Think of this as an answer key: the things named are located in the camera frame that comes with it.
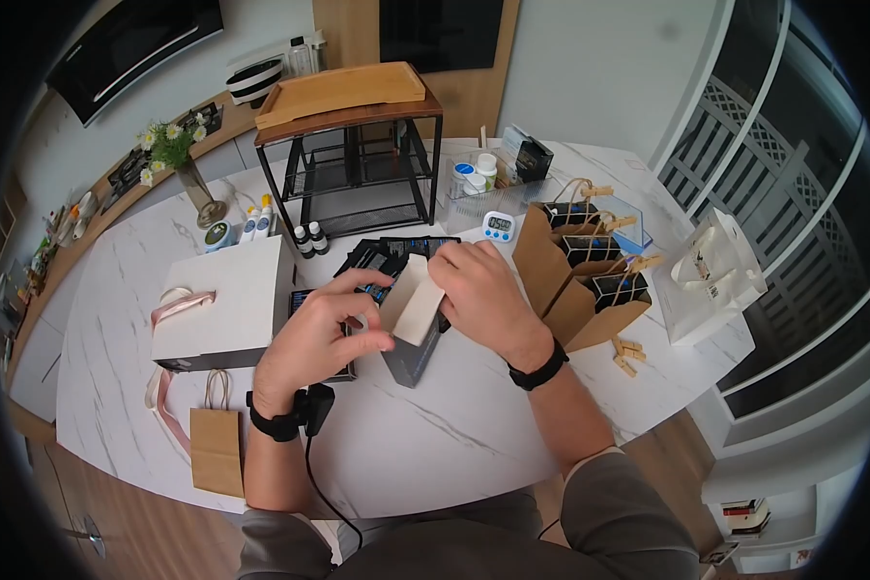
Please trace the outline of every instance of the hand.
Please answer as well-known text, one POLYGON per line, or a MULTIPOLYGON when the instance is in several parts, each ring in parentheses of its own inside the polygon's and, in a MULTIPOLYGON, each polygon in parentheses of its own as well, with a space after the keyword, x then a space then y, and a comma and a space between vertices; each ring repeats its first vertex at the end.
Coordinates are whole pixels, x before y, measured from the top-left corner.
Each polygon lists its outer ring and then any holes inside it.
POLYGON ((389 286, 393 278, 348 270, 311 292, 277 333, 255 367, 252 400, 263 417, 286 415, 297 389, 331 377, 358 356, 393 349, 393 337, 380 329, 377 304, 370 294, 354 292, 367 284, 389 286), (367 332, 344 336, 342 322, 361 327, 357 315, 367 320, 367 332))
POLYGON ((467 338, 522 372, 534 372, 551 357, 551 331, 525 302, 492 242, 442 245, 429 260, 429 275, 445 292, 441 313, 467 338))

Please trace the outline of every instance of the window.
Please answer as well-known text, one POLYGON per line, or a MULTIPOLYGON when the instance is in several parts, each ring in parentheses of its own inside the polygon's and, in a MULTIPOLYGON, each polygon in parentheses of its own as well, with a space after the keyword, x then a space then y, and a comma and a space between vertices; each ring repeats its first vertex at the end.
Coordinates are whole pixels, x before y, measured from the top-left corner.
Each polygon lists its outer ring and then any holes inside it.
POLYGON ((754 351, 719 381, 741 418, 870 342, 870 140, 850 86, 789 1, 738 2, 660 179, 692 221, 733 215, 768 291, 754 351))

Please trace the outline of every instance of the bamboo board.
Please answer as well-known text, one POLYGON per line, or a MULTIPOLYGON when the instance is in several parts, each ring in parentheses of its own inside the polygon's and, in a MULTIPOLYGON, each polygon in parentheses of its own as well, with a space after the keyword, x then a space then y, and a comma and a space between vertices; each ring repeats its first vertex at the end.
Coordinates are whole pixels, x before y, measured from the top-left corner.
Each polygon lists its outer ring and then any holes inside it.
POLYGON ((281 81, 271 90, 255 125, 267 129, 330 110, 426 98, 426 87, 406 62, 383 62, 281 81))

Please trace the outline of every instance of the gray shirt sleeve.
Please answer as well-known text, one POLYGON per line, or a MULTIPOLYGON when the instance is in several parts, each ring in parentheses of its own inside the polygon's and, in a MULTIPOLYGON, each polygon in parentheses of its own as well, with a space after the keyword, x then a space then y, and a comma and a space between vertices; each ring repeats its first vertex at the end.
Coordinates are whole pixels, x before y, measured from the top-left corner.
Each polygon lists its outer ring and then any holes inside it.
POLYGON ((572 549, 618 578, 698 578, 686 528, 622 453, 592 458, 568 475, 560 524, 572 549))
POLYGON ((315 580, 332 572, 332 550, 299 516, 249 509, 242 515, 242 534, 236 580, 315 580))

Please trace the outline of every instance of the wrist strap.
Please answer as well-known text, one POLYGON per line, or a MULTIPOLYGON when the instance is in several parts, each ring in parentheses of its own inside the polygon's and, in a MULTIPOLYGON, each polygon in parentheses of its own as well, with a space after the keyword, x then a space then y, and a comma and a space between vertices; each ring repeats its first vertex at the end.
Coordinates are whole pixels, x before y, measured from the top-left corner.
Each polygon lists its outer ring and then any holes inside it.
POLYGON ((272 418, 267 419, 255 410, 251 400, 251 391, 248 391, 245 394, 245 405, 250 409, 251 424, 263 434, 273 437, 278 443, 293 441, 300 436, 301 422, 300 413, 297 411, 299 407, 296 405, 296 399, 302 396, 301 392, 306 394, 306 391, 300 390, 293 395, 294 404, 292 412, 288 415, 274 415, 272 418))
POLYGON ((524 373, 521 370, 514 368, 509 363, 506 365, 509 367, 509 377, 512 378, 512 381, 522 389, 531 391, 535 387, 541 386, 548 380, 551 380, 551 378, 557 375, 557 371, 560 370, 560 367, 569 360, 567 353, 564 352, 564 347, 560 345, 560 342, 557 342, 557 339, 555 339, 554 352, 551 353, 551 357, 545 365, 542 365, 538 370, 532 373, 524 373))

